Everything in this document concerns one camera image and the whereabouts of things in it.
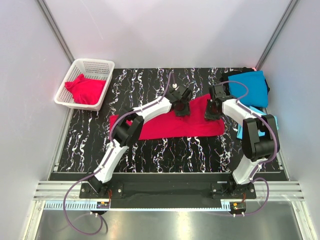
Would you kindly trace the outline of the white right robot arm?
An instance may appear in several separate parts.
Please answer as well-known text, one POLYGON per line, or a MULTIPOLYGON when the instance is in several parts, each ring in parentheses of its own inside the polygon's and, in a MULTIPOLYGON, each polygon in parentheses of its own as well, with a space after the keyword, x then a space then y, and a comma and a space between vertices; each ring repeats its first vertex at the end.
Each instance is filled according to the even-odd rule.
POLYGON ((228 181, 212 189, 213 196, 241 198, 251 190, 254 176, 266 162, 271 162, 280 150, 276 119, 271 114, 261 115, 227 95, 221 84, 209 88, 204 119, 219 120, 225 115, 242 127, 243 156, 228 181))

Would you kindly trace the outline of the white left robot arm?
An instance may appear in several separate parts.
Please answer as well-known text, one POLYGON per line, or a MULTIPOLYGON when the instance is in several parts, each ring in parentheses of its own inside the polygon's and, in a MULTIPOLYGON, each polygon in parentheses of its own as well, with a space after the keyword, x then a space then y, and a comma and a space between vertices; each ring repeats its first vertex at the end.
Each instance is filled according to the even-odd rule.
POLYGON ((144 124, 171 111, 177 117, 190 115, 192 91, 184 86, 177 86, 155 100, 134 108, 121 110, 110 129, 110 142, 98 167, 87 179, 90 192, 97 198, 108 193, 108 183, 123 154, 140 138, 144 124))

